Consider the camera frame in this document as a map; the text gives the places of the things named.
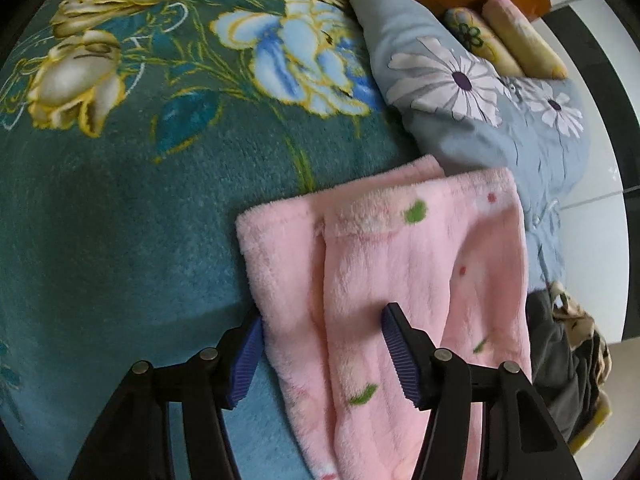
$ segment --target folded pink towel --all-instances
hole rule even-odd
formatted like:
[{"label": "folded pink towel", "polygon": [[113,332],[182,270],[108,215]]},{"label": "folded pink towel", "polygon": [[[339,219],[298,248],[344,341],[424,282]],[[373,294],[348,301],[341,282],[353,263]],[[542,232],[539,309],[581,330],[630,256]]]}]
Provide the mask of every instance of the folded pink towel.
[{"label": "folded pink towel", "polygon": [[[530,375],[522,210],[508,170],[397,170],[253,208],[236,223],[268,359],[318,480],[408,480],[428,413],[404,398],[380,332],[409,322],[468,362]],[[465,478],[475,478],[474,407]]]}]

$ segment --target blue pillowcase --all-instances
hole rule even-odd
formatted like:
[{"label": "blue pillowcase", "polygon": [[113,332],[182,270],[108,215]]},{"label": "blue pillowcase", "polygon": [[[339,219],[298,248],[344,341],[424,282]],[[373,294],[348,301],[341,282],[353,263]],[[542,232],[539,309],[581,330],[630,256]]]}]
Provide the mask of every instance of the blue pillowcase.
[{"label": "blue pillowcase", "polygon": [[589,136],[570,80],[500,78],[414,0],[351,0],[374,78],[421,152],[446,174],[507,167],[524,210],[529,290],[562,280],[559,202],[584,174]]}]

